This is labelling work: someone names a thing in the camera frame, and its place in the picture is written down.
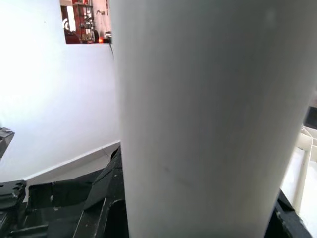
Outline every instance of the white pipe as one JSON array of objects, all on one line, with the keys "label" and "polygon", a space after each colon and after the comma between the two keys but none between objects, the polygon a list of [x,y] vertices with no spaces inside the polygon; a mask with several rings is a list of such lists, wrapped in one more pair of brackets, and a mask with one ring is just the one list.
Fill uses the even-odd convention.
[{"label": "white pipe", "polygon": [[111,15],[130,237],[262,237],[315,86],[317,2]]}]

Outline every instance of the white cylinder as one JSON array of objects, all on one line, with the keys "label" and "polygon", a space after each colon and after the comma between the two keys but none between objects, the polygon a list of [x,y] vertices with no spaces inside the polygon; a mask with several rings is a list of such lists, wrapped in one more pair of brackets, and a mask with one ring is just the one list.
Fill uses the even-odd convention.
[{"label": "white cylinder", "polygon": [[317,1],[111,15],[130,237],[263,237],[315,85]]}]

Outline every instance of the white plastic part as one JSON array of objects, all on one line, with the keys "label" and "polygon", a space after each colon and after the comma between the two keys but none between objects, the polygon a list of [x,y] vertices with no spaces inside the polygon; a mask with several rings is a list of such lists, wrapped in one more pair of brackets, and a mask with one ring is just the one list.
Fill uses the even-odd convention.
[{"label": "white plastic part", "polygon": [[315,86],[316,9],[111,2],[130,237],[263,237]]}]

